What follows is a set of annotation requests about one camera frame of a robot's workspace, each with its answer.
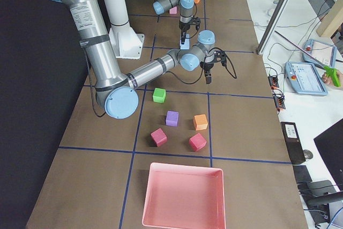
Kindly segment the green foam block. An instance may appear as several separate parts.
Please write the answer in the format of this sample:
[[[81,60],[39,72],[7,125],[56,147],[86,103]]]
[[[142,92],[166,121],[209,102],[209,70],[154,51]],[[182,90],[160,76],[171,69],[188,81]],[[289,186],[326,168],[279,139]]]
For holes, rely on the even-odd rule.
[[[166,90],[164,88],[155,88],[153,92],[153,101],[164,103],[166,99]]]

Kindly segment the aluminium frame post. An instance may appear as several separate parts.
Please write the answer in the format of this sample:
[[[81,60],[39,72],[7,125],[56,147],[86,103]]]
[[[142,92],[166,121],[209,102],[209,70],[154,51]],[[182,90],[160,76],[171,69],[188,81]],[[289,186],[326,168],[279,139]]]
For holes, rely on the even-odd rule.
[[[282,15],[282,12],[284,11],[287,3],[288,3],[289,0],[279,0],[278,1],[278,4],[275,8],[275,11],[271,17],[271,20],[270,22],[268,23],[267,27],[266,27],[266,30],[262,36],[262,39],[256,49],[256,52],[258,55],[262,55],[264,50],[265,50],[265,47],[266,45],[268,44],[273,32],[275,31],[276,29],[276,26],[278,24],[278,21]]]

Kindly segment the near teach pendant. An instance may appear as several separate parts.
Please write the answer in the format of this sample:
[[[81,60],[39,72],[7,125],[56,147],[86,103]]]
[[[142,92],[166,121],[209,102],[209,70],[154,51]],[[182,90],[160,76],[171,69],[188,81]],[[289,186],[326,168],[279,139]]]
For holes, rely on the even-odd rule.
[[[321,81],[313,63],[286,62],[285,73],[296,93],[320,96],[328,95],[328,91]]]

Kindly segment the pink foam block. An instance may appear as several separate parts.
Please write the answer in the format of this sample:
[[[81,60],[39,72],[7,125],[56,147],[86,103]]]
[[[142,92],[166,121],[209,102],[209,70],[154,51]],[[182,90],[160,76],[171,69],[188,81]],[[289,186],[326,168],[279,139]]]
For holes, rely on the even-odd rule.
[[[175,7],[171,8],[171,9],[169,10],[169,13],[170,13],[170,14],[177,14],[177,7],[175,6]]]

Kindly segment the light blue block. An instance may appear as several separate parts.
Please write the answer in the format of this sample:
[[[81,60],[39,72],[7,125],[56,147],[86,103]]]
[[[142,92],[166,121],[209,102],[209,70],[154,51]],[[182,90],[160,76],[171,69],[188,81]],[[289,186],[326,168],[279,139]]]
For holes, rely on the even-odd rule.
[[[180,49],[181,50],[189,50],[190,49],[189,41],[185,41],[184,43],[180,43]]]
[[[180,39],[180,44],[184,45],[185,43],[189,43],[190,42],[190,34],[186,34],[185,36],[181,36]]]

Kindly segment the green handled reacher stick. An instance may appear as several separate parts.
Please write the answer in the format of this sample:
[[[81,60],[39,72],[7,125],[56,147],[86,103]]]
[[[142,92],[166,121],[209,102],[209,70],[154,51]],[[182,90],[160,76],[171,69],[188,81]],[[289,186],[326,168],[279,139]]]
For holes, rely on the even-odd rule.
[[[275,33],[286,40],[288,43],[290,43],[297,50],[301,51],[304,55],[308,56],[308,62],[312,62],[319,68],[324,69],[326,71],[327,78],[331,78],[331,82],[334,86],[341,86],[340,77],[337,74],[337,69],[334,67],[334,61],[337,54],[337,48],[335,46],[328,45],[316,40],[310,40],[305,46],[306,49],[302,49],[300,46],[291,42],[281,33],[277,31],[275,31]]]

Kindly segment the right purple foam block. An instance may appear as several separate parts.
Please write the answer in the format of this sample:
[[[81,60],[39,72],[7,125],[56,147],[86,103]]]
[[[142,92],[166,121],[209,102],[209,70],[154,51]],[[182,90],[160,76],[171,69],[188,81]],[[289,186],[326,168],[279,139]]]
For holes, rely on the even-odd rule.
[[[179,113],[168,110],[166,115],[166,125],[176,127],[178,125]]]

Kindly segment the teach pendant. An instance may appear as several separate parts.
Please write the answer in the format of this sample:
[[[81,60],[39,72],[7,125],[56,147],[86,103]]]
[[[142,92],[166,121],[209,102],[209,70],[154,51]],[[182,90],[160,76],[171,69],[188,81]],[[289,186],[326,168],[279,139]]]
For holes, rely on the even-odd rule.
[[[337,47],[335,45],[309,39],[304,44],[304,50],[316,60],[314,61],[308,55],[303,54],[303,60],[305,62],[311,62],[317,67],[320,67],[319,62],[330,67],[335,66],[337,56]]]
[[[296,93],[320,96],[328,95],[328,91],[321,81],[313,63],[286,62],[285,73]]]

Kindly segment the right orange foam block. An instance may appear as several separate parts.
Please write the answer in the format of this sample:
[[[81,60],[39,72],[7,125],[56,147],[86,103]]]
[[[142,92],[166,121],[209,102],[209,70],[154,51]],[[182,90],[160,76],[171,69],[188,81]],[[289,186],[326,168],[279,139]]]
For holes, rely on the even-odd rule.
[[[205,114],[195,115],[193,117],[193,125],[196,131],[205,130],[208,127],[208,120]]]

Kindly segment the white pedestal column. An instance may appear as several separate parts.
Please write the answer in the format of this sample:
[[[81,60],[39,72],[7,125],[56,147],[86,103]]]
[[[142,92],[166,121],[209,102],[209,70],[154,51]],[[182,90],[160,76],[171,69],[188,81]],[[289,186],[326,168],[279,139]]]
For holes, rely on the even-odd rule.
[[[145,36],[137,34],[130,25],[125,0],[104,0],[111,28],[110,42],[117,58],[141,57]]]

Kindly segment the dark red foam block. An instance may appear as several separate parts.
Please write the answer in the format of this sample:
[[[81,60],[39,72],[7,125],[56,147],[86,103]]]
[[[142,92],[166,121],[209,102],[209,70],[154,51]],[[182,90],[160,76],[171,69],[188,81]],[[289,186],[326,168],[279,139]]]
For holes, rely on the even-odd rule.
[[[151,132],[150,135],[157,147],[160,147],[167,142],[167,135],[161,128]]]

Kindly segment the black power box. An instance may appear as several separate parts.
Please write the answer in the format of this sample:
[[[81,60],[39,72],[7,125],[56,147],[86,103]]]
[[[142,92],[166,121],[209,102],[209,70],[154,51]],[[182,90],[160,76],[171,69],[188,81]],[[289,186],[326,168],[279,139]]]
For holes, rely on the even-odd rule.
[[[305,162],[303,148],[294,122],[280,122],[291,163],[300,165]]]

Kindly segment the far teach pendant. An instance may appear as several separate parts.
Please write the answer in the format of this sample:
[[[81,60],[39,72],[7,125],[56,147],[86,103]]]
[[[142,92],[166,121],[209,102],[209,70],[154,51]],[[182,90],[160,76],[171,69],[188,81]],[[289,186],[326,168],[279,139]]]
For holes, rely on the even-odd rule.
[[[335,45],[309,39],[304,44],[304,50],[316,60],[314,61],[308,55],[303,54],[303,60],[305,62],[311,62],[317,67],[320,67],[319,62],[330,67],[335,66],[337,56],[337,47]]]

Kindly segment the pink plastic tray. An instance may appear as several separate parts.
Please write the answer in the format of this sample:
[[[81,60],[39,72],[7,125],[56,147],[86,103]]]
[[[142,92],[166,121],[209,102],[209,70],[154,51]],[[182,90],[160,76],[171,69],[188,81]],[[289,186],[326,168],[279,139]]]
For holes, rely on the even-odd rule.
[[[142,224],[158,228],[226,228],[223,170],[151,163]]]

